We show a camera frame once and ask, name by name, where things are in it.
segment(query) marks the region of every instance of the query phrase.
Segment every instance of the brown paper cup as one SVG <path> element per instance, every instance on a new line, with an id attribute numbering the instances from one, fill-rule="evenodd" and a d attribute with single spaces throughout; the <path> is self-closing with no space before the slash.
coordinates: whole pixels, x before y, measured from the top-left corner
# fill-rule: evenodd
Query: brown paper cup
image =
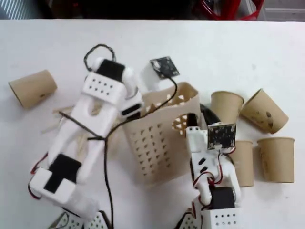
<path id="1" fill-rule="evenodd" d="M 267 181 L 294 182 L 294 141 L 289 137 L 273 137 L 257 141 Z"/>
<path id="2" fill-rule="evenodd" d="M 235 93 L 217 91 L 211 95 L 211 110 L 223 123 L 236 123 L 244 99 Z"/>
<path id="3" fill-rule="evenodd" d="M 288 121 L 288 116 L 263 91 L 258 90 L 244 105 L 241 115 L 263 131 L 271 134 L 279 131 Z"/>
<path id="4" fill-rule="evenodd" d="M 250 141 L 236 141 L 235 151 L 230 155 L 234 161 L 240 187 L 254 185 L 253 148 Z"/>
<path id="5" fill-rule="evenodd" d="M 11 81 L 9 85 L 24 108 L 30 108 L 45 100 L 57 89 L 48 70 Z"/>

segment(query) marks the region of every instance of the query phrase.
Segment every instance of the wire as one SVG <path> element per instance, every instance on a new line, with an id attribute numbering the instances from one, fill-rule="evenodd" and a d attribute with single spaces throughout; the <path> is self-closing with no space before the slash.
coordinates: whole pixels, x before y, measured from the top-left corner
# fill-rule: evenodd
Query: wire
<path id="1" fill-rule="evenodd" d="M 221 156 L 221 153 L 219 153 L 219 154 L 218 154 L 218 157 L 217 157 L 218 163 L 219 163 L 220 179 L 219 179 L 219 181 L 215 182 L 216 185 L 219 185 L 219 184 L 222 182 L 223 177 L 224 177 L 223 168 L 222 168 L 222 166 L 221 166 L 221 164 L 220 164 L 220 159 L 219 159 L 220 156 Z"/>
<path id="2" fill-rule="evenodd" d="M 36 173 L 36 170 L 38 169 L 39 163 L 42 162 L 44 159 L 46 159 L 47 156 L 48 156 L 48 152 L 34 165 L 32 170 L 30 171 L 30 174 L 34 175 Z"/>
<path id="3" fill-rule="evenodd" d="M 31 188 L 30 188 L 30 182 L 28 183 L 28 191 L 29 191 L 30 195 L 31 195 L 34 199 L 36 199 L 36 200 L 40 200 L 40 199 L 41 199 L 41 197 L 38 197 L 37 195 L 35 195 L 35 194 L 32 192 L 32 190 L 31 190 Z"/>
<path id="4" fill-rule="evenodd" d="M 104 47 L 104 48 L 108 49 L 108 50 L 112 53 L 112 61 L 115 61 L 115 62 L 116 62 L 115 52 L 114 52 L 114 50 L 113 50 L 111 47 L 109 47 L 109 46 L 106 45 L 106 44 L 97 44 L 97 45 L 95 45 L 94 47 L 92 47 L 92 48 L 86 53 L 86 55 L 84 56 L 84 63 L 85 63 L 85 66 L 86 66 L 86 68 L 87 68 L 87 70 L 88 70 L 89 72 L 92 71 L 92 68 L 88 66 L 88 63 L 87 63 L 88 56 L 89 56 L 94 50 L 96 50 L 98 47 Z"/>
<path id="5" fill-rule="evenodd" d="M 126 123 L 129 123 L 129 122 L 132 122 L 134 120 L 138 120 L 138 119 L 142 119 L 142 118 L 145 118 L 146 116 L 148 116 L 149 114 L 153 113 L 153 112 L 156 112 L 157 110 L 159 110 L 161 107 L 163 107 L 164 105 L 166 105 L 170 100 L 172 100 L 176 94 L 177 94 L 177 91 L 178 91 L 178 85 L 177 83 L 170 77 L 170 76 L 167 76 L 164 74 L 164 76 L 166 78 L 168 78 L 175 86 L 175 90 L 174 90 L 174 93 L 172 94 L 172 96 L 167 99 L 165 102 L 163 102 L 161 105 L 159 105 L 158 107 L 156 107 L 155 110 L 151 111 L 151 112 L 148 112 L 146 114 L 144 114 L 143 116 L 141 117 L 137 117 L 137 118 L 133 118 L 133 119 L 127 119 L 119 124 L 117 124 L 115 127 L 113 127 L 110 132 L 108 133 L 108 135 L 106 137 L 102 137 L 102 136 L 99 136 L 97 135 L 96 133 L 94 133 L 93 131 L 91 131 L 88 127 L 84 126 L 83 124 L 81 124 L 80 122 L 78 122 L 77 120 L 75 120 L 73 117 L 63 113 L 63 112 L 60 112 L 61 115 L 64 115 L 65 118 L 73 121 L 75 124 L 79 125 L 81 128 L 83 128 L 84 130 L 89 130 L 90 133 L 92 133 L 92 135 L 94 135 L 95 137 L 88 137 L 88 141 L 90 140 L 103 140 L 105 141 L 105 147 L 104 147 L 104 178 L 105 178 L 105 183 L 106 183 L 106 188 L 107 188 L 107 191 L 108 191 L 108 195 L 109 195 L 109 201 L 110 201 L 110 208 L 111 208 L 111 226 L 112 226 L 112 229 L 114 228 L 114 213 L 113 213 L 113 200 L 112 200 L 112 194 L 111 194 L 111 189 L 110 189 L 110 185 L 109 185 L 109 180 L 108 180 L 108 170 L 107 170 L 107 150 L 108 150 L 108 139 L 110 137 L 110 135 L 115 131 L 117 130 L 120 126 L 126 124 Z"/>
<path id="6" fill-rule="evenodd" d="M 69 223 L 69 214 L 67 212 L 64 212 L 64 214 L 67 216 L 67 220 L 66 220 L 66 223 L 62 226 L 59 226 L 59 227 L 55 227 L 55 228 L 49 228 L 49 229 L 61 229 L 61 228 L 64 228 L 68 225 Z"/>

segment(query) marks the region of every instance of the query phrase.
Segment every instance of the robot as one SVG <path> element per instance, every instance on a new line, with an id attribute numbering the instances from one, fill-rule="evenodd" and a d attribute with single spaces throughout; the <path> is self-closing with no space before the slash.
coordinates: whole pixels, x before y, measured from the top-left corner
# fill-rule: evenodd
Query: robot
<path id="1" fill-rule="evenodd" d="M 200 195 L 192 201 L 176 229 L 239 229 L 241 191 L 233 161 L 236 124 L 224 125 L 201 105 L 206 130 L 201 130 L 195 114 L 188 114 L 186 143 L 191 155 L 193 187 Z"/>
<path id="2" fill-rule="evenodd" d="M 91 116 L 95 100 L 102 101 L 102 108 L 99 114 Z M 117 115 L 120 114 L 123 120 L 140 117 L 142 105 L 133 70 L 117 62 L 98 58 L 85 79 L 81 96 L 71 113 L 79 125 L 69 119 L 61 125 L 48 151 L 49 168 L 40 167 L 35 171 L 29 190 L 72 213 L 70 218 L 79 217 L 89 222 L 88 225 L 91 220 L 96 221 L 96 217 L 106 222 L 107 218 L 99 211 L 98 202 L 82 193 L 80 186 L 85 185 L 98 155 L 104 153 L 103 138 L 110 132 Z M 67 155 L 65 151 L 84 129 L 92 137 L 101 139 L 88 142 L 88 152 L 81 163 L 75 160 L 76 155 Z M 78 225 L 72 226 L 81 228 L 82 225 L 78 222 Z M 59 228 L 69 228 L 69 224 Z"/>

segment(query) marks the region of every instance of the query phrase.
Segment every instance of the basket hole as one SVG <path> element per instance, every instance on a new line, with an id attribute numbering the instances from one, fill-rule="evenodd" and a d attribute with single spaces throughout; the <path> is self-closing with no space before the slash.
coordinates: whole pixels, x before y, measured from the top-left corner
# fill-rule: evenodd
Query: basket hole
<path id="1" fill-rule="evenodd" d="M 181 95 L 178 96 L 178 98 L 184 100 L 184 95 L 181 94 Z"/>

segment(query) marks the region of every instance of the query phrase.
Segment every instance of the black pad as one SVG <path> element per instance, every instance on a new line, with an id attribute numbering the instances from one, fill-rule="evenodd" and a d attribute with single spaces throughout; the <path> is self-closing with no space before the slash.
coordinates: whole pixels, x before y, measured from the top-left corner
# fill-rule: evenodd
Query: black pad
<path id="1" fill-rule="evenodd" d="M 211 194 L 211 209 L 235 208 L 233 190 L 230 187 L 213 187 Z"/>
<path id="2" fill-rule="evenodd" d="M 124 65 L 105 59 L 101 63 L 101 65 L 100 65 L 99 69 L 96 71 L 96 73 L 106 76 L 110 79 L 122 82 L 122 75 L 123 75 L 124 69 L 125 69 Z"/>
<path id="3" fill-rule="evenodd" d="M 200 111 L 204 116 L 206 125 L 211 125 L 220 122 L 218 116 L 213 111 L 211 111 L 211 109 L 207 108 L 203 104 L 200 104 Z"/>
<path id="4" fill-rule="evenodd" d="M 49 171 L 52 172 L 52 176 L 44 189 L 51 193 L 55 193 L 64 178 L 76 183 L 76 175 L 80 167 L 81 162 L 64 154 L 59 154 L 49 168 Z"/>
<path id="5" fill-rule="evenodd" d="M 197 116 L 194 113 L 188 113 L 186 118 L 186 126 L 198 126 Z"/>

